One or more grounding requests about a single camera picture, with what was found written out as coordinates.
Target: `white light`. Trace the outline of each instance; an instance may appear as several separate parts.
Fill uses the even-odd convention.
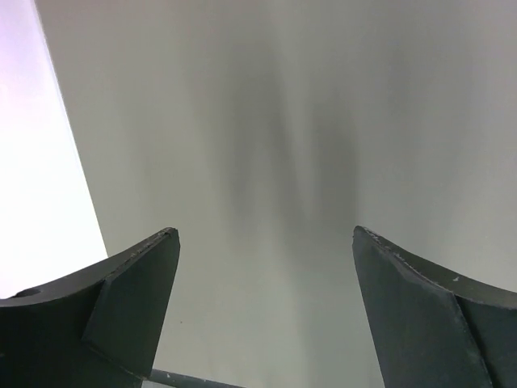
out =
[[[0,298],[104,258],[36,7],[0,2]]]

